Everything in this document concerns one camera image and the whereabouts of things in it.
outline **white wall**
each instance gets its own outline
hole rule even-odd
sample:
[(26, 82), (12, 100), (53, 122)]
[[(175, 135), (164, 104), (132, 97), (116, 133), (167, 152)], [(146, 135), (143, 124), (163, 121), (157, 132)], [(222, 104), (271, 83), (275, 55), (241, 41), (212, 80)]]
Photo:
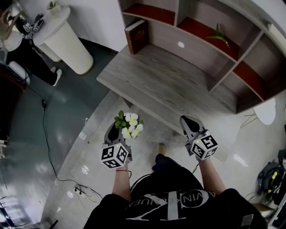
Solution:
[[(46, 13), (48, 0), (19, 0), (27, 16)], [(68, 19), (79, 38), (120, 51), (126, 44), (124, 24), (117, 0), (59, 0), (71, 8)]]

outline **person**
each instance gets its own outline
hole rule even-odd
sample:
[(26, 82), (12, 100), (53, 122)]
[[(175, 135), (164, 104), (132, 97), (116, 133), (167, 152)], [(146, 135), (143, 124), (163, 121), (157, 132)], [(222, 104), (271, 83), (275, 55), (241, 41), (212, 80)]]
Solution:
[(151, 175), (130, 191), (128, 166), (115, 172), (112, 194), (92, 211), (84, 229), (105, 226), (171, 225), (178, 228), (266, 229), (261, 214), (236, 190), (226, 189), (209, 158), (199, 161), (203, 185), (157, 148)]
[(55, 67), (50, 70), (40, 55), (32, 49), (29, 41), (23, 39), (21, 33), (13, 30), (21, 12), (13, 18), (10, 25), (7, 19), (9, 13), (9, 5), (5, 2), (0, 3), (0, 48), (4, 45), (8, 50), (6, 64), (15, 61), (46, 83), (56, 86), (63, 73), (62, 70), (58, 69), (56, 71)]

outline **power strip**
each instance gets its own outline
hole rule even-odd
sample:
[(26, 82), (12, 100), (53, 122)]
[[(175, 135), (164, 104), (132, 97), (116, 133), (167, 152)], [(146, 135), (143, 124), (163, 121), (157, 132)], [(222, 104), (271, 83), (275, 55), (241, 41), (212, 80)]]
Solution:
[(74, 192), (81, 197), (84, 197), (84, 198), (86, 197), (86, 193), (82, 189), (80, 191), (80, 187), (78, 185), (75, 186)]

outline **green plant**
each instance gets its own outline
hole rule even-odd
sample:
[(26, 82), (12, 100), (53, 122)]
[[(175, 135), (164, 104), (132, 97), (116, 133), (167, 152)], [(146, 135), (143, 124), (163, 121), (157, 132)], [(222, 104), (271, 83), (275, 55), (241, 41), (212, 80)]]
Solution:
[(223, 33), (220, 30), (219, 23), (216, 25), (216, 30), (212, 29), (214, 32), (213, 36), (206, 37), (208, 39), (219, 39), (222, 40), (229, 47), (227, 40), (224, 38)]
[[(117, 129), (125, 128), (125, 127), (128, 129), (130, 127), (130, 123), (125, 120), (124, 112), (122, 110), (119, 111), (118, 116), (116, 116), (114, 120), (115, 120), (115, 127)], [(141, 120), (139, 116), (138, 116), (137, 122), (138, 124), (144, 124), (143, 120)]]
[(47, 9), (53, 9), (58, 4), (58, 1), (52, 0), (49, 2)]

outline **white cube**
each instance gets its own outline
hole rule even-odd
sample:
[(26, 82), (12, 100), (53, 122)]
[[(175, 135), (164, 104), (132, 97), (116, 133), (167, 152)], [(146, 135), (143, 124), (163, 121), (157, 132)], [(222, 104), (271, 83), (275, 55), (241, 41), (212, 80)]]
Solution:
[(191, 152), (196, 154), (201, 160), (214, 155), (218, 149), (218, 144), (212, 137), (212, 135), (207, 135), (202, 138), (198, 138), (193, 141)]
[(102, 149), (101, 162), (109, 169), (122, 167), (127, 159), (128, 151), (121, 144), (107, 146)]

